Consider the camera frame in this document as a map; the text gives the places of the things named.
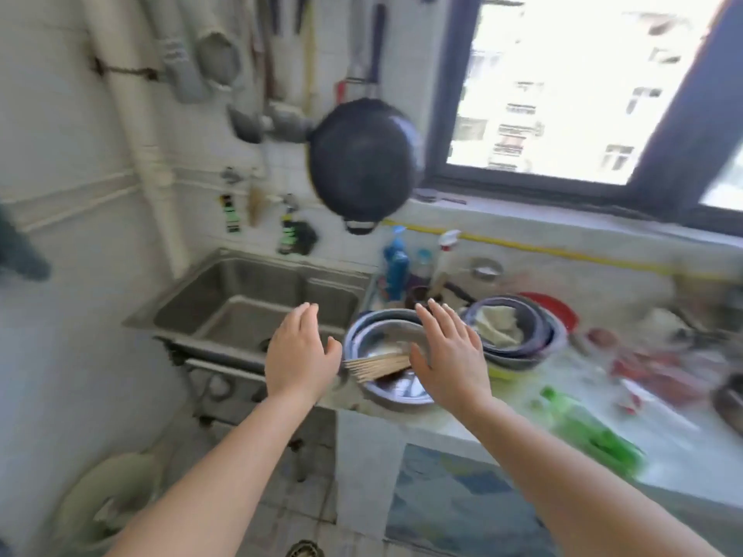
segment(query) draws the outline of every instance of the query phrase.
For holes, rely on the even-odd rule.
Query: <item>green bottle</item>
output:
[[[550,431],[573,448],[610,468],[619,477],[637,477],[645,464],[645,453],[597,419],[577,399],[544,387],[540,393],[548,401]]]

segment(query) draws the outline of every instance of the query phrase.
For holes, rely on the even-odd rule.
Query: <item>blue dish soap bottle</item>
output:
[[[386,266],[384,290],[387,293],[387,301],[401,301],[408,280],[410,258],[405,252],[405,243],[401,237],[405,227],[395,226],[393,232],[395,237],[383,251]]]

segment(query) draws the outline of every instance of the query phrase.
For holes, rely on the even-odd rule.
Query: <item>finger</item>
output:
[[[421,383],[423,383],[423,387],[425,387],[431,367],[426,363],[426,356],[423,355],[418,344],[412,343],[410,345],[410,367],[413,368],[413,373],[418,376]]]
[[[458,336],[457,329],[454,326],[454,321],[449,316],[449,313],[437,304],[436,301],[428,301],[429,307],[431,307],[431,314],[438,321],[438,325],[441,327],[441,332],[447,338],[454,338]]]
[[[429,344],[443,340],[443,333],[441,327],[433,318],[433,315],[429,313],[422,304],[415,305],[415,312],[418,314],[418,318],[421,319],[423,329],[426,331],[426,337],[428,338]]]
[[[317,328],[317,311],[319,309],[320,307],[317,303],[312,303],[300,317],[300,332],[306,337],[317,337],[320,339],[320,330]]]
[[[328,337],[328,346],[325,349],[325,357],[328,362],[332,362],[336,369],[340,366],[340,359],[343,357],[343,346],[333,337]]]
[[[465,325],[465,328],[467,329],[467,335],[469,336],[469,341],[472,343],[474,347],[477,348],[478,352],[482,354],[482,340],[480,340],[480,335],[475,332],[472,328]]]
[[[286,317],[284,317],[284,321],[281,323],[281,327],[279,327],[279,330],[281,330],[282,332],[299,332],[302,313],[309,307],[309,303],[302,303],[299,307],[292,310],[289,314],[286,315]]]
[[[449,315],[449,318],[452,319],[454,327],[457,329],[457,334],[465,340],[468,340],[469,336],[467,335],[467,325],[462,322],[462,319],[459,317],[456,311],[447,304],[443,306],[443,309],[447,311],[447,315]]]

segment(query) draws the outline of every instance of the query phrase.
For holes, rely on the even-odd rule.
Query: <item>red plate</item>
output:
[[[545,295],[544,293],[535,293],[532,291],[524,291],[519,295],[526,297],[527,299],[533,300],[540,307],[547,309],[554,316],[558,317],[568,332],[575,330],[578,326],[579,318],[568,305],[563,303],[560,299],[555,299],[551,295]]]

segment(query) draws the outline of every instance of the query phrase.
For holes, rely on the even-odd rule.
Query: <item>stainless steel sink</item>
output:
[[[369,274],[340,272],[220,249],[129,317],[187,355],[261,370],[290,310],[318,303],[320,335],[342,340],[370,287]]]

